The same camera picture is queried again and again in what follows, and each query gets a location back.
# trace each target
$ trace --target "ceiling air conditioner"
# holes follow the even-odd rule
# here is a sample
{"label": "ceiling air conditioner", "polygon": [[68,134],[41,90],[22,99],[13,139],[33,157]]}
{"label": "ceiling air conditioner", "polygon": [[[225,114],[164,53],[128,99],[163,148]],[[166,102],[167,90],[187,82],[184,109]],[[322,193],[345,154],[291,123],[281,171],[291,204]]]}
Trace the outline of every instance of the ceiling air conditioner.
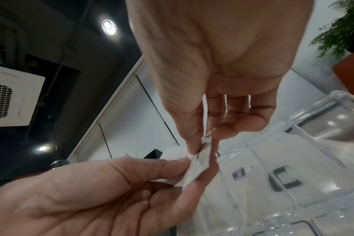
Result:
{"label": "ceiling air conditioner", "polygon": [[0,126],[27,126],[45,78],[0,67]]}

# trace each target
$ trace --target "clear plastic box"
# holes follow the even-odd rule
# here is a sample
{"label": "clear plastic box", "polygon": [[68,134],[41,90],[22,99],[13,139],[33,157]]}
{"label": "clear plastic box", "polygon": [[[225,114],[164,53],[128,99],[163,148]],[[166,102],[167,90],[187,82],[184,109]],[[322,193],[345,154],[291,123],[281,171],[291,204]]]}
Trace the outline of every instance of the clear plastic box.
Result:
{"label": "clear plastic box", "polygon": [[218,162],[206,234],[354,236],[354,96],[332,92]]}

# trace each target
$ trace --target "plant foliage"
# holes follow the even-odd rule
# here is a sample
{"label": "plant foliage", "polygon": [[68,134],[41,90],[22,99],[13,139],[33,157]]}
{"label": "plant foliage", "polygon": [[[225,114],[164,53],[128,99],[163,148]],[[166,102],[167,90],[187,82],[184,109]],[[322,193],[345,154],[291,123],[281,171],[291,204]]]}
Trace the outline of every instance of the plant foliage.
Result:
{"label": "plant foliage", "polygon": [[315,37],[311,45],[318,45],[320,56],[324,56],[327,50],[333,49],[332,54],[341,58],[352,44],[354,37],[354,0],[338,0],[330,7],[345,12],[345,15],[328,25],[320,28],[323,33]]}

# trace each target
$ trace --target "black ceiling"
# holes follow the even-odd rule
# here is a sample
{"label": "black ceiling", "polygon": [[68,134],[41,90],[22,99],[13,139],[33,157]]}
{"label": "black ceiling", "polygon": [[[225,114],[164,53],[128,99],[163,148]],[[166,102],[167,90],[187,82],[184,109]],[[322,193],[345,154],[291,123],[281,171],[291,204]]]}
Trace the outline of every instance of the black ceiling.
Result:
{"label": "black ceiling", "polygon": [[[22,19],[27,35],[25,66],[15,69],[46,78],[30,127],[0,127],[0,176],[16,177],[66,159],[141,53],[124,1],[0,0],[1,13]],[[102,31],[104,19],[116,23],[115,35]],[[4,31],[0,25],[1,58],[7,51]],[[44,143],[56,149],[36,153]]]}

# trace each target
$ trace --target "orange pot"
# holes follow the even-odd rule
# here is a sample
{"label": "orange pot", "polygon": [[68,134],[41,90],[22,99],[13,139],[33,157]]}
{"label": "orange pot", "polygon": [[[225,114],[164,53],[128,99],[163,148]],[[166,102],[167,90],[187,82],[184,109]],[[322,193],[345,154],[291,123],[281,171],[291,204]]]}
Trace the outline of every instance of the orange pot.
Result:
{"label": "orange pot", "polygon": [[354,53],[336,64],[333,71],[348,91],[354,95]]}

